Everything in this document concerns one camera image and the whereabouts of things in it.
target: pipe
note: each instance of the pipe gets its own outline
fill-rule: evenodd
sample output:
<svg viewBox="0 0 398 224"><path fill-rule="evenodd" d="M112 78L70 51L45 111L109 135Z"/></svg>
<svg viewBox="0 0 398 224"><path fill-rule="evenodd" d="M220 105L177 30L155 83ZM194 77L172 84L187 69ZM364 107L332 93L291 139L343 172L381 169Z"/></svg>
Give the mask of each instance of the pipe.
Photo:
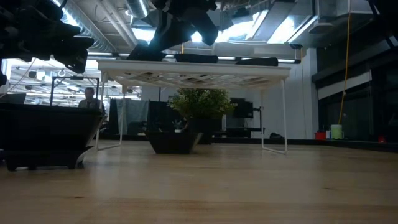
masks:
<svg viewBox="0 0 398 224"><path fill-rule="evenodd" d="M123 38L126 43L134 48L134 43L133 41L124 33L124 31L119 27L119 25L116 23L116 21L113 19L111 14L106 10L104 4L101 2L101 0L96 0L96 3L98 7L104 12L105 16L109 19L109 21L112 23L113 27L117 30L117 32L120 34L120 36Z"/></svg>
<svg viewBox="0 0 398 224"><path fill-rule="evenodd" d="M126 23L124 23L124 20L122 19L122 17L120 16L119 12L113 7L113 5L109 2L109 0L103 0L104 5L106 6L106 8L109 10L109 12L111 14L113 14L113 16L116 18L116 20L119 22L119 25L124 29L124 31L126 32L126 34L130 37L130 39L132 40L132 42L134 43L134 45L138 44L138 40L136 38L136 36L134 35L134 33L132 32L131 28L128 27L126 25Z"/></svg>
<svg viewBox="0 0 398 224"><path fill-rule="evenodd" d="M130 10L132 16L137 19L142 19L149 14L148 0L124 0L127 8Z"/></svg>
<svg viewBox="0 0 398 224"><path fill-rule="evenodd" d="M59 5L59 0L52 0ZM69 0L65 7L65 15L62 17L63 22L67 22L67 14L73 18L77 25L82 29L80 35L90 36L94 39L94 44L89 48L91 51L96 52L114 52L116 48L104 36L104 34L95 26L93 21L80 9L79 6L72 0Z"/></svg>

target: black planter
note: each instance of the black planter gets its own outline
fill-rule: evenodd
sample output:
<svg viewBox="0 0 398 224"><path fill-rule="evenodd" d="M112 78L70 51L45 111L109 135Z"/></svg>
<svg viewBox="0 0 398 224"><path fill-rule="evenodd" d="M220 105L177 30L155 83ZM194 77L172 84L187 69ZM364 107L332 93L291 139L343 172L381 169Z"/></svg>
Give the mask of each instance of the black planter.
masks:
<svg viewBox="0 0 398 224"><path fill-rule="evenodd" d="M220 121L218 119L190 119L188 127L190 132L203 133L199 144L212 144L213 133L217 130Z"/></svg>
<svg viewBox="0 0 398 224"><path fill-rule="evenodd" d="M202 133L145 133L156 154L190 154Z"/></svg>
<svg viewBox="0 0 398 224"><path fill-rule="evenodd" d="M103 119L99 111L82 108L0 104L0 148L7 168L74 169Z"/></svg>

